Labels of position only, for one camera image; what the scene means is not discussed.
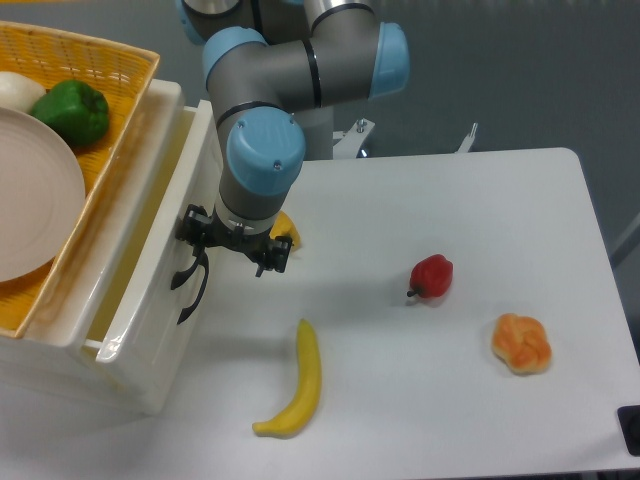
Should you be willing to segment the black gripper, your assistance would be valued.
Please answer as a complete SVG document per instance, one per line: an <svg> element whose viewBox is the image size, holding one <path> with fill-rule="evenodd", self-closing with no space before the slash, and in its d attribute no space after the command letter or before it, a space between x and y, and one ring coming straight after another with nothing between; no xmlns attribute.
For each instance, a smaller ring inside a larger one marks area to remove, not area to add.
<svg viewBox="0 0 640 480"><path fill-rule="evenodd" d="M265 271L284 273L293 240L288 235L269 238L275 216L266 219L248 220L227 211L214 210L210 217L202 206L189 204L178 223L175 238L190 245L192 256L197 260L209 246L221 247L255 258L256 277Z"/></svg>

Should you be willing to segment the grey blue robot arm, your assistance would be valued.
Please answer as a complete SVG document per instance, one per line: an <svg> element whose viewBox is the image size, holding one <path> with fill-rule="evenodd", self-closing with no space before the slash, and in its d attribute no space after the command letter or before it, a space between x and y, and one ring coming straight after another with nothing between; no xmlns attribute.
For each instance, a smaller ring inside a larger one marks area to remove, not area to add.
<svg viewBox="0 0 640 480"><path fill-rule="evenodd" d="M283 272L290 238L272 227L298 177L306 139L299 112L401 91L406 36L367 1L287 1L272 31L262 1L180 1L183 28L203 48L202 70L223 167L211 210L191 205L177 238L194 266L222 247L259 272Z"/></svg>

